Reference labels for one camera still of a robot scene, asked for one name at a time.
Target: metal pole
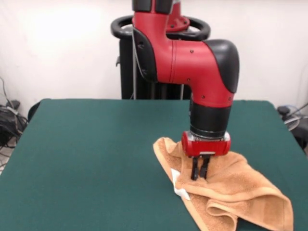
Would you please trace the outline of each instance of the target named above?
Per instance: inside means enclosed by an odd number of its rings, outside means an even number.
[[[180,100],[183,100],[184,97],[184,84],[181,85],[181,96],[180,96]]]
[[[133,44],[133,99],[137,99],[137,62],[135,56],[135,47]]]

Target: red robot arm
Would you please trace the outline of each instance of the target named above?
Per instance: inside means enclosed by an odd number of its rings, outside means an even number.
[[[137,64],[148,81],[191,87],[191,125],[190,131],[183,133],[182,143],[188,156],[202,156],[208,163],[209,155],[226,154],[230,148],[230,138],[225,137],[237,91],[239,56],[234,44],[227,40],[168,39],[166,30],[172,6],[172,0],[133,0]],[[196,170],[192,171],[195,180]]]

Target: green tablecloth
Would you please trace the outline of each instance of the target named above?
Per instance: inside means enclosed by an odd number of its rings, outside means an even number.
[[[1,231],[198,230],[152,144],[180,140],[188,101],[44,100],[0,176]],[[234,103],[231,149],[307,230],[308,161],[268,102]],[[239,231],[264,230],[240,220]]]

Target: orange towel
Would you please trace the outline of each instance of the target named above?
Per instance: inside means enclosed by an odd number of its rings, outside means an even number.
[[[242,155],[211,157],[207,179],[193,181],[192,160],[185,156],[181,142],[160,138],[154,152],[171,181],[172,174],[180,172],[175,190],[188,193],[181,198],[200,230],[235,231],[240,217],[269,230],[293,231],[290,200]]]

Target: towel tag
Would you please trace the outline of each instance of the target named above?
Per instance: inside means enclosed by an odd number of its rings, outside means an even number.
[[[172,168],[171,174],[172,174],[173,189],[175,194],[180,197],[184,197],[186,200],[190,201],[191,199],[185,189],[177,189],[175,187],[175,183],[177,182],[177,179],[180,176],[180,172]]]

